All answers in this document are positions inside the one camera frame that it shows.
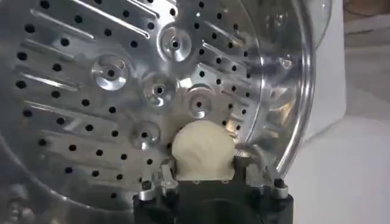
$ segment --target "metal clamp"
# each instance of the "metal clamp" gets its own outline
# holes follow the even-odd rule
[[[167,164],[161,165],[161,172],[163,179],[161,181],[161,190],[163,195],[166,197],[168,192],[177,194],[177,186],[179,183],[173,179],[171,169]]]

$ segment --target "white background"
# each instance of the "white background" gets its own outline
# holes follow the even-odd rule
[[[341,1],[333,2],[331,30],[342,28]],[[327,35],[325,46],[328,40],[337,41],[337,33]],[[296,224],[390,223],[390,45],[369,45],[346,49],[346,116],[302,144],[286,177]],[[332,57],[340,60],[339,55],[326,58]],[[322,69],[328,64],[317,62]],[[331,105],[337,99],[333,87],[327,88]],[[313,110],[316,119],[326,112]]]

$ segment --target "perforated metal disc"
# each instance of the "perforated metal disc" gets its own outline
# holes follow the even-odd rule
[[[1,144],[47,209],[130,209],[197,119],[281,173],[293,158],[314,80],[300,1],[2,0],[0,18]]]

